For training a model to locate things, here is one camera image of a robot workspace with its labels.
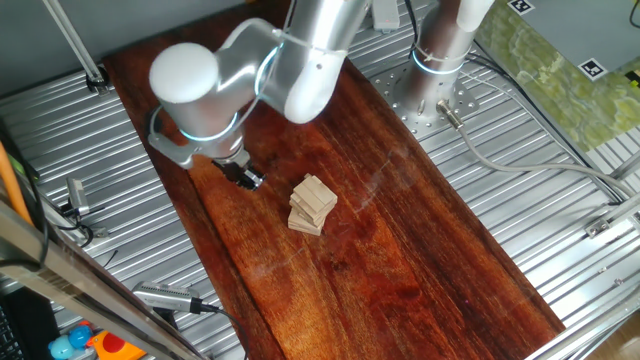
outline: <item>blue object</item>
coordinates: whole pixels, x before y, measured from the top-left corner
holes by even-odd
[[[91,336],[91,329],[86,325],[80,325],[69,332],[69,343],[76,349],[84,350]]]
[[[69,342],[69,336],[62,335],[49,343],[51,356],[56,360],[66,360],[73,356],[74,347]]]

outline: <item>green mat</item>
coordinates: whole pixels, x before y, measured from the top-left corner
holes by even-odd
[[[640,58],[591,82],[511,10],[507,0],[496,1],[477,40],[582,150],[589,151],[640,125],[640,89],[624,76],[640,69]]]

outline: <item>gray cable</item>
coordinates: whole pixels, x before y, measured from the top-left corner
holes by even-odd
[[[624,192],[630,198],[635,195],[635,193],[631,191],[631,189],[626,187],[620,181],[612,178],[611,176],[605,175],[599,171],[590,169],[588,167],[580,166],[580,165],[546,163],[546,164],[532,165],[532,166],[504,166],[504,165],[496,164],[494,162],[491,162],[489,159],[487,159],[482,154],[480,154],[480,152],[478,152],[478,149],[476,149],[476,147],[471,142],[471,139],[469,139],[469,135],[467,135],[467,131],[464,129],[464,127],[459,128],[458,132],[460,133],[460,136],[462,136],[462,139],[464,140],[464,142],[469,147],[469,150],[471,150],[471,152],[478,158],[478,160],[480,160],[481,163],[483,163],[484,165],[492,169],[495,169],[498,171],[507,171],[507,172],[529,172],[529,171],[541,171],[541,170],[547,170],[547,169],[562,169],[562,170],[578,171],[578,172],[602,179],[608,184],[622,190],[622,192]]]

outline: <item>wooden block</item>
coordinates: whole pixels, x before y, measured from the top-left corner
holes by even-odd
[[[318,196],[314,194],[313,191],[311,191],[303,183],[300,183],[300,185],[296,186],[293,189],[293,193],[298,195],[302,201],[309,205],[312,210],[310,214],[322,211],[322,209],[324,209],[324,207],[327,205],[326,203],[322,202],[320,198],[318,198]]]
[[[322,226],[324,226],[324,220],[320,225],[313,225],[308,223],[300,216],[300,213],[296,209],[291,209],[288,221],[289,229],[305,232],[312,235],[320,235],[322,233]]]
[[[325,205],[338,200],[336,194],[315,176],[306,178],[300,185],[309,189]]]
[[[293,201],[293,199],[289,200],[289,205],[291,205],[292,208],[298,210],[298,212],[300,213],[300,216],[302,216],[307,222],[313,223],[314,225],[318,225],[320,224],[320,222],[324,222],[324,219],[331,212],[331,210],[333,210],[335,204],[336,203],[333,202],[329,204],[330,206],[328,206],[324,211],[311,216],[302,208],[302,206],[300,206],[298,203]]]

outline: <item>metal bracket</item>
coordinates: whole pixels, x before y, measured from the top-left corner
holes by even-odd
[[[590,238],[594,238],[602,232],[629,219],[640,231],[640,194],[636,194],[632,198],[627,199],[627,201],[591,223],[584,230]]]
[[[593,239],[594,237],[596,237],[601,232],[603,232],[605,230],[608,230],[610,228],[611,228],[611,226],[609,225],[607,220],[598,219],[593,224],[587,226],[584,230],[587,232],[587,235],[589,235],[589,237]]]
[[[97,92],[99,96],[109,94],[108,77],[104,69],[99,68],[93,61],[91,54],[84,46],[80,35],[71,24],[71,21],[67,17],[64,9],[60,5],[58,0],[42,0],[44,5],[49,10],[51,17],[55,20],[60,32],[64,35],[69,43],[69,46],[76,54],[76,57],[82,64],[82,67],[87,73],[87,86],[92,92]]]

